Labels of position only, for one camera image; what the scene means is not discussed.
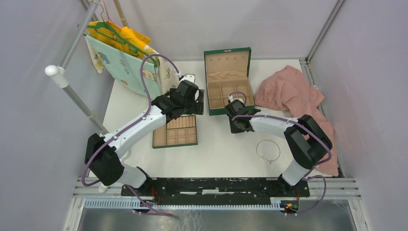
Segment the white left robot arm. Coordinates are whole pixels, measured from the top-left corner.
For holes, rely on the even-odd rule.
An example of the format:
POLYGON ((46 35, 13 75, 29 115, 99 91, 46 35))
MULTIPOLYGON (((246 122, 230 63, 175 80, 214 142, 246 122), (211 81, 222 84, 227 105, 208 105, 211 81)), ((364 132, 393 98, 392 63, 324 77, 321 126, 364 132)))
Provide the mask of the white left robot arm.
POLYGON ((103 136, 97 133, 88 139, 85 170, 90 170, 105 186, 119 182, 132 187, 139 196, 151 191, 148 175, 140 167, 121 162, 127 151, 145 136, 182 115, 204 113, 204 90, 183 80, 176 88, 150 100, 148 108, 117 131, 103 136))

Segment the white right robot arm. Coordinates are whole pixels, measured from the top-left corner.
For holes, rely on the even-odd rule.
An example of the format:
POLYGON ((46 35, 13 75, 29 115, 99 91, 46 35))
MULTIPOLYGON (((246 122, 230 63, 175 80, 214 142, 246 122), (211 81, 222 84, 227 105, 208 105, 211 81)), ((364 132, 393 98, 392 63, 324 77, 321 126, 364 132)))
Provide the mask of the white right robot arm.
POLYGON ((278 191, 283 196, 295 193, 298 182, 332 157, 331 140, 310 115, 300 118, 269 115, 259 109, 249 110, 242 99, 233 97, 229 97, 225 109, 233 131, 263 132, 287 141, 293 160, 279 177, 278 191))

